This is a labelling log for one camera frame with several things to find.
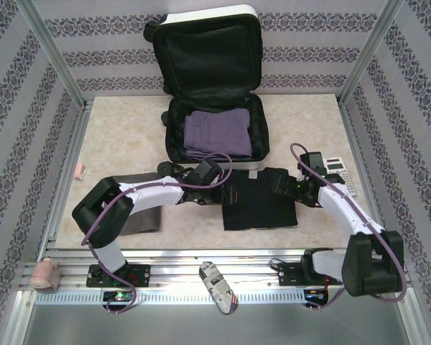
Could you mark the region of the black t-shirt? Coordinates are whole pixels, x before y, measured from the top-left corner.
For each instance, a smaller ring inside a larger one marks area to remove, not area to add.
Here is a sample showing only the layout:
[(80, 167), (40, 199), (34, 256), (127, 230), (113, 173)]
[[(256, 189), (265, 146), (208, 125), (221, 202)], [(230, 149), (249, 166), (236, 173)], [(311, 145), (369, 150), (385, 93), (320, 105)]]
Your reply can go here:
[(288, 178), (283, 168), (266, 167), (255, 178), (248, 170), (234, 170), (226, 187), (236, 193), (236, 202), (222, 206), (226, 231), (277, 229), (298, 225), (295, 201), (273, 191), (280, 178)]

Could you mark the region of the white hard-shell suitcase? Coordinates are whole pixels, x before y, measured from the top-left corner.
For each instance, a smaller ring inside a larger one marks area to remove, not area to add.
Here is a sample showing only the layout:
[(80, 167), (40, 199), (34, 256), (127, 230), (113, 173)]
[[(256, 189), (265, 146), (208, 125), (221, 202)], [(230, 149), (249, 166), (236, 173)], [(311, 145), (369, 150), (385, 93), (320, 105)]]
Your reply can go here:
[(177, 14), (148, 22), (144, 38), (151, 42), (172, 96), (162, 115), (165, 149), (171, 161), (196, 165), (184, 146), (185, 117), (193, 111), (249, 112), (247, 132), (251, 157), (233, 155), (237, 170), (258, 170), (269, 154), (269, 130), (261, 99), (263, 42), (256, 10), (241, 4)]

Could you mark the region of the purple folded clothing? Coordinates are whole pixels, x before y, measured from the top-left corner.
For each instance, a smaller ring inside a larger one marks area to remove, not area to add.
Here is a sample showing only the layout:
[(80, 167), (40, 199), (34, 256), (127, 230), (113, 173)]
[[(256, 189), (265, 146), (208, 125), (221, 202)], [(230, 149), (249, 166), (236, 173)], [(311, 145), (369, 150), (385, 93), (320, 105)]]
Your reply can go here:
[(187, 157), (200, 159), (209, 153), (252, 158), (250, 113), (232, 109), (220, 113), (193, 111), (185, 117), (184, 148)]

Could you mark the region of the grey folded towel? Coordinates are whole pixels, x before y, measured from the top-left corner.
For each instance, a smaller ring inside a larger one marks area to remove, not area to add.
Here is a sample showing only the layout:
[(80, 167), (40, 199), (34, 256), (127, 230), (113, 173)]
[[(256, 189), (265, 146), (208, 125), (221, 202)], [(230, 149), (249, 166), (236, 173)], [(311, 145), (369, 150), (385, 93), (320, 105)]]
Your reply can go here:
[[(156, 172), (146, 172), (136, 175), (113, 175), (116, 183), (145, 183), (159, 180), (161, 176)], [(136, 212), (128, 217), (120, 235), (131, 236), (147, 232), (157, 232), (161, 228), (162, 209), (160, 206)]]

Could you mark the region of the newspaper print pencil case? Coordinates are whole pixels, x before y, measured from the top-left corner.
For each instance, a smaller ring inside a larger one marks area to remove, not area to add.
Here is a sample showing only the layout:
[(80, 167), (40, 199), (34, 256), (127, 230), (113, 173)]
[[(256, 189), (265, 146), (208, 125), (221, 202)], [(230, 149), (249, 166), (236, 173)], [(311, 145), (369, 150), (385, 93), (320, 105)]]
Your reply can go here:
[(199, 276), (219, 311), (223, 315), (234, 313), (238, 307), (238, 297), (217, 266), (212, 262), (203, 262), (199, 268)]

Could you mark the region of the right controller board with LED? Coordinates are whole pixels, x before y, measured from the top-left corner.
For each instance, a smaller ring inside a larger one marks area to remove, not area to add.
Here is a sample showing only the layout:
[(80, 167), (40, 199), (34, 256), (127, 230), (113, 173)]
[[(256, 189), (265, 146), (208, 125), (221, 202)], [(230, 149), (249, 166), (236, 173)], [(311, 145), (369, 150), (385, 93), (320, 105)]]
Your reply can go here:
[(329, 301), (328, 289), (304, 289), (305, 306), (307, 308), (321, 308)]

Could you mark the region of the controller board with led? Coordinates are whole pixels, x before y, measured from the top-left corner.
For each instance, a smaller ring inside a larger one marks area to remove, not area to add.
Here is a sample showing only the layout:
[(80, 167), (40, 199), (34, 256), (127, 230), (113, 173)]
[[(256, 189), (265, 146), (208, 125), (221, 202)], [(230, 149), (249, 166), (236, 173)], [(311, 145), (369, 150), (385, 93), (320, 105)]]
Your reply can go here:
[(307, 308), (321, 308), (329, 301), (328, 289), (304, 289), (305, 306)]
[(101, 304), (109, 305), (109, 308), (123, 308), (134, 300), (134, 295), (130, 291), (112, 290), (102, 292)]

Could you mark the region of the slotted metal strip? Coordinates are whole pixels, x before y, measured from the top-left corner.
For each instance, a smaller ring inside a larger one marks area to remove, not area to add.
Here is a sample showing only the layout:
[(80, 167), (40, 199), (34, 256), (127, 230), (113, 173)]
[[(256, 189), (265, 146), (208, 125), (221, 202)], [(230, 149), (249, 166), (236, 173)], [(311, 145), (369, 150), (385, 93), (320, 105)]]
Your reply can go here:
[[(107, 291), (64, 291), (53, 294), (38, 294), (36, 305), (105, 305), (113, 296)], [(251, 290), (237, 292), (238, 302), (244, 304), (305, 304), (302, 290)], [(213, 298), (207, 291), (194, 294), (174, 293), (170, 290), (143, 290), (138, 292), (139, 305), (211, 305)]]

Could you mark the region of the grey metal panel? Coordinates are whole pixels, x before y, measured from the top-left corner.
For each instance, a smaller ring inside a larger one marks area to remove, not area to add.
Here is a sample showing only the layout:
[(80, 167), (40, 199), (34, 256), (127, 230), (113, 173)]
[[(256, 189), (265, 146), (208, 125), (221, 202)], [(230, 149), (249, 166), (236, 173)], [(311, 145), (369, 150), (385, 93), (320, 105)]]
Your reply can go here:
[(96, 293), (21, 292), (2, 345), (431, 345), (413, 294), (399, 305), (344, 295), (322, 311), (250, 294), (229, 316), (205, 300), (165, 299), (159, 291), (112, 316)]

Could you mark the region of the left controller board with LED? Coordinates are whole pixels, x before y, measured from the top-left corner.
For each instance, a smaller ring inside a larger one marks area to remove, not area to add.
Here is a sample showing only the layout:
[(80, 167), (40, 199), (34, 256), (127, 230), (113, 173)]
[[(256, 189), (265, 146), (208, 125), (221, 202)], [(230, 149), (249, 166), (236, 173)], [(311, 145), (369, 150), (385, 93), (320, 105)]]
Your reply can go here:
[(123, 308), (134, 300), (134, 295), (130, 291), (112, 290), (102, 292), (101, 304), (109, 305), (109, 308)]

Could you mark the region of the pink pencil sharpener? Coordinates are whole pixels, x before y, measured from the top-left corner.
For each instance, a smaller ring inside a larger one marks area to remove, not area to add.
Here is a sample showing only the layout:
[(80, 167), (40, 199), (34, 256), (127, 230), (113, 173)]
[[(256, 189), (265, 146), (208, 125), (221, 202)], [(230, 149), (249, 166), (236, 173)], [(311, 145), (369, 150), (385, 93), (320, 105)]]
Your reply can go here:
[(60, 278), (59, 263), (53, 261), (51, 257), (45, 257), (35, 265), (29, 285), (36, 290), (57, 290)]

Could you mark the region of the aluminium front rail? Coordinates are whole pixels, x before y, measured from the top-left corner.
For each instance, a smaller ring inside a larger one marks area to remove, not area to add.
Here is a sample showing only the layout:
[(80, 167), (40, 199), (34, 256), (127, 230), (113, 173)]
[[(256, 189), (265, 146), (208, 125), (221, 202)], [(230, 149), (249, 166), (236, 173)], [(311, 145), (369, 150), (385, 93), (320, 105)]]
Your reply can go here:
[[(213, 262), (233, 289), (277, 286), (277, 273), (269, 266), (272, 259), (299, 262), (302, 249), (125, 249), (122, 254), (133, 264), (151, 266), (152, 287), (200, 283), (199, 266)], [(85, 288), (88, 268), (96, 261), (87, 249), (51, 248), (44, 253), (60, 264), (60, 289)]]

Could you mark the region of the aluminium side rail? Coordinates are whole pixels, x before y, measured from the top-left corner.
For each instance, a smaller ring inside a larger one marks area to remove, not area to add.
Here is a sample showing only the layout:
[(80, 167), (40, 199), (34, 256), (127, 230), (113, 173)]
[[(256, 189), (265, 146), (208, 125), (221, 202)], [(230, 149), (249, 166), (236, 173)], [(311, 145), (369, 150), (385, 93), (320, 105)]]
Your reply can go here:
[(51, 208), (46, 218), (44, 231), (40, 237), (38, 251), (36, 252), (35, 259), (37, 262), (44, 258), (49, 243), (55, 240), (59, 231), (93, 103), (93, 99), (87, 100), (84, 109), (79, 113), (73, 126), (55, 193), (52, 198)]
[(361, 184), (361, 191), (364, 194), (364, 200), (366, 201), (368, 213), (377, 223), (384, 225), (384, 220), (382, 214), (380, 213), (378, 203), (376, 202), (376, 195), (374, 194), (371, 180), (366, 171), (366, 166), (364, 165), (363, 155), (361, 154), (356, 133), (351, 124), (351, 119), (344, 106), (339, 106), (338, 109), (348, 137), (348, 143), (352, 151), (353, 159), (358, 172), (358, 178)]

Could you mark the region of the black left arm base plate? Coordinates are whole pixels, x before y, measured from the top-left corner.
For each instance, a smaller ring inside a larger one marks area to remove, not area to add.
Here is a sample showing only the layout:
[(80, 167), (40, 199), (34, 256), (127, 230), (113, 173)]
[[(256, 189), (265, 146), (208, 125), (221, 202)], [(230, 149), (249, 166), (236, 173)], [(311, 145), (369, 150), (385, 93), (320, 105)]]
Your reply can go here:
[[(151, 266), (147, 264), (126, 264), (114, 274), (134, 287), (149, 286)], [(92, 264), (88, 270), (86, 286), (89, 288), (126, 288), (127, 285), (106, 274), (99, 264)]]

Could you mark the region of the aluminium frame post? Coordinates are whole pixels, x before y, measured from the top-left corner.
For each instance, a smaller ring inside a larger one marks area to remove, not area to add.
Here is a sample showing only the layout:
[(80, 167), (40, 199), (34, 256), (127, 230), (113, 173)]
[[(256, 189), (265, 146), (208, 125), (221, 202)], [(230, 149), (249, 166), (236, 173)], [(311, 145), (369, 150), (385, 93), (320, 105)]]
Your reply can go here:
[(348, 77), (337, 96), (340, 108), (348, 103), (348, 100), (360, 81), (366, 66), (370, 63), (403, 2), (404, 0), (386, 0), (385, 6), (376, 20), (374, 28), (372, 29), (366, 43), (363, 45), (363, 49), (356, 59), (355, 65), (348, 74)]
[(85, 109), (87, 100), (78, 86), (76, 79), (73, 77), (68, 64), (66, 63), (62, 53), (56, 45), (56, 42), (51, 35), (44, 19), (39, 13), (37, 6), (33, 0), (15, 0), (19, 10), (23, 14), (34, 35), (38, 39), (40, 45), (45, 51), (46, 56), (55, 68), (57, 74), (61, 78), (65, 88), (72, 100), (79, 109)]

